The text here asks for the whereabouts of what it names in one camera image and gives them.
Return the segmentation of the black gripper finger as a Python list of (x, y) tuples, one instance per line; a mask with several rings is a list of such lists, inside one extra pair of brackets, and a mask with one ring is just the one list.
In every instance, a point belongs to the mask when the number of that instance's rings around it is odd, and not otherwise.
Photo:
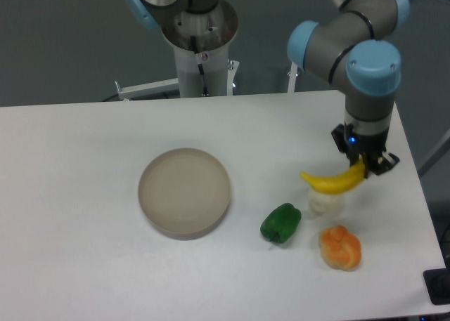
[(364, 155), (365, 176), (380, 176), (392, 170), (400, 159), (390, 152), (370, 152)]
[(345, 138), (345, 125), (344, 124), (338, 124), (332, 131), (331, 136), (333, 137), (333, 140), (337, 146), (337, 149), (340, 153), (344, 154), (351, 163), (351, 152), (350, 152), (350, 146)]

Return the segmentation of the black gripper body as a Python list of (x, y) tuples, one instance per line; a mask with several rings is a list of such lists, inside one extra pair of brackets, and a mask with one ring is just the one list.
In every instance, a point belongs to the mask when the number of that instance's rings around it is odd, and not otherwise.
[(358, 159), (359, 155), (380, 155), (386, 151), (386, 141), (389, 129), (375, 134), (358, 133), (353, 124), (345, 124), (345, 145), (348, 159)]

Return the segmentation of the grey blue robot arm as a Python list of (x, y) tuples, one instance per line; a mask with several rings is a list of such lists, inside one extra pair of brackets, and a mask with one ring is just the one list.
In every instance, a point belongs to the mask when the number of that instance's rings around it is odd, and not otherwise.
[[(182, 97), (225, 96), (228, 47), (238, 17), (225, 0), (125, 0), (146, 29), (159, 28), (174, 49)], [(332, 132), (350, 164), (364, 163), (365, 174), (396, 166), (386, 150), (401, 57), (385, 37), (409, 16), (409, 0), (333, 0), (339, 16), (320, 25), (300, 23), (289, 37), (287, 55), (345, 95), (345, 121)]]

